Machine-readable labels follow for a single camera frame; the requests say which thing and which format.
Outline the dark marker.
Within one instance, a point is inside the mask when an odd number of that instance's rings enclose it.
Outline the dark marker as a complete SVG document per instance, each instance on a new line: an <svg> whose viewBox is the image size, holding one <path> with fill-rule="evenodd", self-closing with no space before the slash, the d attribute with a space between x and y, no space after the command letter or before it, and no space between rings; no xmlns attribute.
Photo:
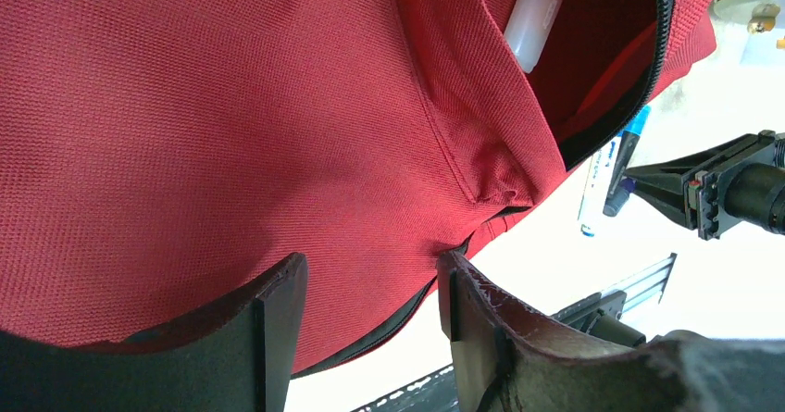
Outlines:
<svg viewBox="0 0 785 412"><path fill-rule="evenodd" d="M625 177L625 172L650 114L651 108L644 106L618 135L617 159L603 209L603 214L607 217L616 217L629 201L629 197L634 191L635 183L633 180Z"/></svg>

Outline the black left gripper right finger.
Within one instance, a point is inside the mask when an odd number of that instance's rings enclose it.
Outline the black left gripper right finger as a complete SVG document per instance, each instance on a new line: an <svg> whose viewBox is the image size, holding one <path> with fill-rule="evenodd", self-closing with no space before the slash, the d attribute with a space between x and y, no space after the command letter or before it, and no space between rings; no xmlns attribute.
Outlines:
<svg viewBox="0 0 785 412"><path fill-rule="evenodd" d="M488 280L437 264L463 411L780 411L784 344L672 331L629 348L577 331Z"/></svg>

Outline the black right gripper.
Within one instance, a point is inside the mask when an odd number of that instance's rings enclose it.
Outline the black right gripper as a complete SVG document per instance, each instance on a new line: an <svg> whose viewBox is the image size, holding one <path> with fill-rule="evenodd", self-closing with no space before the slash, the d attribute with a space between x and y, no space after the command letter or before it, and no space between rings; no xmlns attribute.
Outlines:
<svg viewBox="0 0 785 412"><path fill-rule="evenodd" d="M703 240L741 222L784 233L784 135L745 134L667 162L630 168L634 194Z"/></svg>

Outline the red student backpack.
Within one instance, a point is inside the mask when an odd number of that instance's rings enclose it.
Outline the red student backpack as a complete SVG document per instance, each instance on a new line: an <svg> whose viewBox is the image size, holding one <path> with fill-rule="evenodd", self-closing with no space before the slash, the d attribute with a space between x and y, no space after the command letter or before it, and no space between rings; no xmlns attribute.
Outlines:
<svg viewBox="0 0 785 412"><path fill-rule="evenodd" d="M1 0L1 328L121 341L299 252L295 372L406 323L716 46L712 0Z"/></svg>

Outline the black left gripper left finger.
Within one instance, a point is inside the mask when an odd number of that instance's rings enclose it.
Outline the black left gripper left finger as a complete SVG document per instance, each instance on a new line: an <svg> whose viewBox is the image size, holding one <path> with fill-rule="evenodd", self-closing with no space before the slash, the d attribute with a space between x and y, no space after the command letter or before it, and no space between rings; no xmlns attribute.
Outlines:
<svg viewBox="0 0 785 412"><path fill-rule="evenodd" d="M245 285L120 342L1 335L5 411L281 411L305 305L294 253Z"/></svg>

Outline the yellow marker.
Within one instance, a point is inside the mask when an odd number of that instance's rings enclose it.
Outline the yellow marker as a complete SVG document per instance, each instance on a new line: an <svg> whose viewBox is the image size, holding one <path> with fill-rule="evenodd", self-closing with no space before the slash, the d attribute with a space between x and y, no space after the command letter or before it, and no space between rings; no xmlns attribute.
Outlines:
<svg viewBox="0 0 785 412"><path fill-rule="evenodd" d="M539 62L563 1L516 0L504 38L525 73Z"/></svg>

